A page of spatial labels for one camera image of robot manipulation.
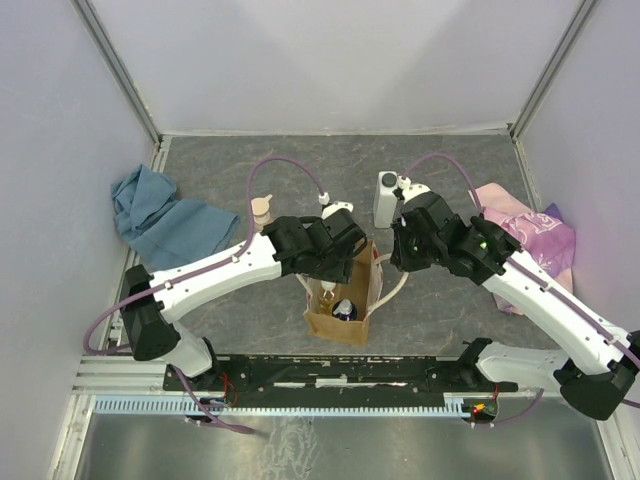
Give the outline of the amber liquid bottle white cap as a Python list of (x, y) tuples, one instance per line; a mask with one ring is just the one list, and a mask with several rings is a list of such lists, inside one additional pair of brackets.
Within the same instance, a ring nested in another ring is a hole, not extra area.
[(333, 315), (333, 307), (338, 302), (340, 287), (337, 283), (321, 281), (317, 295), (318, 313)]

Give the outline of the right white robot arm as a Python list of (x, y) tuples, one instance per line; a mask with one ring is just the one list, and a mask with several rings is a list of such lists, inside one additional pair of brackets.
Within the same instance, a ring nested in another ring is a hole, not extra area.
[(440, 195), (406, 177), (394, 194), (402, 206), (391, 224), (392, 265), (401, 272), (438, 265), (466, 278), (514, 305), (557, 346), (538, 350), (476, 339), (457, 367), (462, 386), (478, 391), (490, 382), (511, 382), (557, 392), (581, 414), (609, 419), (639, 373), (638, 333), (579, 301), (483, 215), (464, 222)]

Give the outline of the pink cloth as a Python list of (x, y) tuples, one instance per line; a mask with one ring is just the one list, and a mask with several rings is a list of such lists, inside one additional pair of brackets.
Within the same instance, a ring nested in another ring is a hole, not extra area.
[(536, 212), (496, 183), (475, 190), (484, 217), (516, 238), (556, 282), (573, 292), (576, 232), (551, 204)]

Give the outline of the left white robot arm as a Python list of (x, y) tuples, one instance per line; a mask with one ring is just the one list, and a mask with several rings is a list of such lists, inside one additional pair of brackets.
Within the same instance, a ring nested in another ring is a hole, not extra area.
[(142, 265), (127, 270), (119, 310), (134, 360), (162, 360), (197, 389), (215, 387), (221, 368), (213, 348), (181, 319), (216, 298), (288, 275), (328, 286), (348, 283), (367, 244), (352, 211), (352, 204), (335, 202), (318, 216), (281, 216), (250, 239), (202, 260), (153, 273)]

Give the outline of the white bottle grey cap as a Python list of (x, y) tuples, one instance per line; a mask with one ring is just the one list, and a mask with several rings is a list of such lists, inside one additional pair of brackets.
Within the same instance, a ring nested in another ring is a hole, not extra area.
[(393, 171), (380, 171), (377, 176), (373, 202), (373, 224), (377, 229), (388, 229), (394, 218), (398, 176)]

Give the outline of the blue cloth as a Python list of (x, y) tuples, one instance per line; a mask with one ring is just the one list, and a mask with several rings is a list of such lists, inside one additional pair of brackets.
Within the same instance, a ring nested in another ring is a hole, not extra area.
[(167, 175), (140, 165), (110, 188), (121, 239), (154, 270), (186, 265), (227, 248), (237, 214), (183, 198)]

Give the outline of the beige pump lotion bottle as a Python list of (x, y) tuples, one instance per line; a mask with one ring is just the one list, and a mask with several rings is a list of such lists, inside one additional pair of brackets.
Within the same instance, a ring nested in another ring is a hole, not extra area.
[(271, 201), (272, 194), (263, 197), (255, 197), (251, 200), (251, 209), (253, 217), (253, 228), (255, 232), (261, 232), (263, 228), (272, 221)]

